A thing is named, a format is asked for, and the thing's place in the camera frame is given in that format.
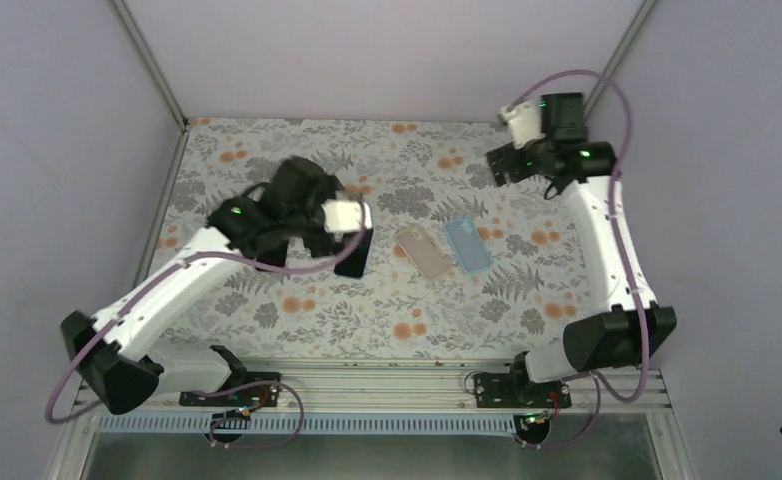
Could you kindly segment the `black phone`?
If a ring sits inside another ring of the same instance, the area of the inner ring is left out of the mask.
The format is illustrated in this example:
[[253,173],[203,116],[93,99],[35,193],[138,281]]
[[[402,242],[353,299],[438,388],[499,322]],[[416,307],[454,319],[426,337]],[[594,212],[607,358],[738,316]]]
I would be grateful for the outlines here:
[[265,268],[256,267],[256,270],[264,273],[278,273],[279,269],[286,265],[288,248],[289,241],[285,240],[274,248],[260,252],[255,260],[259,264],[264,264]]

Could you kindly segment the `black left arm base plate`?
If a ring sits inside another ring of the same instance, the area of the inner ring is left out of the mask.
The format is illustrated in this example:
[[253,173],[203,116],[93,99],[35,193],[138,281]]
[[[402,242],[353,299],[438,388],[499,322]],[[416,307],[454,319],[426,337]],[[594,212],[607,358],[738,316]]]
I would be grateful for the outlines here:
[[[250,372],[243,379],[230,379],[220,391],[225,391],[237,386],[260,381],[280,381],[278,372]],[[217,407],[235,409],[257,409],[259,407],[276,407],[279,397],[279,388],[272,385],[264,385],[243,389],[225,396],[206,397],[194,392],[182,392],[179,404],[183,407]]]

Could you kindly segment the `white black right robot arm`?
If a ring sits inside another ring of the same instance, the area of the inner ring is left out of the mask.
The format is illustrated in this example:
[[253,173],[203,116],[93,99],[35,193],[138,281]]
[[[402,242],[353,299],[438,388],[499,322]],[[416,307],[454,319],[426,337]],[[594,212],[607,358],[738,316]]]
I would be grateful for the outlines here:
[[511,399],[532,407],[547,383],[591,370],[635,366],[647,379],[652,354],[677,324],[644,276],[622,201],[620,160],[608,142],[588,138],[584,97],[546,94],[504,106],[498,117],[511,140],[486,155],[499,186],[533,176],[562,199],[580,240],[591,300],[586,317],[563,328],[560,341],[524,353],[508,384]]

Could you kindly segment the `light blue phone case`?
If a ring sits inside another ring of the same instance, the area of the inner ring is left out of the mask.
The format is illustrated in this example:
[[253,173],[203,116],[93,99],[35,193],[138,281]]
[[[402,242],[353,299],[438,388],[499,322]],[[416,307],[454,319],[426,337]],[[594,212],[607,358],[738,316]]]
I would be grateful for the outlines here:
[[471,218],[450,220],[444,224],[444,230],[465,273],[474,274],[493,266],[491,254]]

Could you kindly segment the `black smartphone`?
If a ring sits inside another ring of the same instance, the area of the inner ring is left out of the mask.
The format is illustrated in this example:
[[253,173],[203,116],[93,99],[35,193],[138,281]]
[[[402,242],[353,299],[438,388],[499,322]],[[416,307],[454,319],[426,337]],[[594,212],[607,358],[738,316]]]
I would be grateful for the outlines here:
[[370,253],[372,238],[373,230],[368,229],[356,249],[334,267],[334,273],[339,277],[362,279]]

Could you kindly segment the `beige clear phone case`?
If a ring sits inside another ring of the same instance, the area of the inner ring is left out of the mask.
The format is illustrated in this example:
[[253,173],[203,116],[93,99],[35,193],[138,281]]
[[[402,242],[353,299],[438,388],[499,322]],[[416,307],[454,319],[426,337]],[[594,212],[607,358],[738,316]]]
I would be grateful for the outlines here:
[[452,265],[447,256],[422,226],[405,227],[399,230],[394,238],[426,280],[435,280],[451,269]]

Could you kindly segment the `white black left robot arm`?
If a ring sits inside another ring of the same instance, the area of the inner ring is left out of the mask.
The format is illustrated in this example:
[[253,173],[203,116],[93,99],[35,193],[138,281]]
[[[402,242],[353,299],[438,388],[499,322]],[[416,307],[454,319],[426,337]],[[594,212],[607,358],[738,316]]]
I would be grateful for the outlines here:
[[349,257],[372,227],[360,194],[302,157],[284,159],[267,182],[227,198],[204,227],[153,275],[92,316],[74,311],[61,323],[72,374],[114,415],[151,397],[191,393],[222,405],[237,402],[250,379],[228,348],[154,353],[166,329],[213,287],[244,266],[286,276],[330,270]]

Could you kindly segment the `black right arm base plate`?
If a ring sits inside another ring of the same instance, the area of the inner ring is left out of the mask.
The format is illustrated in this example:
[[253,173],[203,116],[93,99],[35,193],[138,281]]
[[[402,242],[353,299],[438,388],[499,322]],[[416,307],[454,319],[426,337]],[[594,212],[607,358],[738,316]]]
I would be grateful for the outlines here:
[[477,372],[472,379],[478,408],[545,409],[572,406],[570,388],[564,382],[533,383],[525,377],[486,372]]

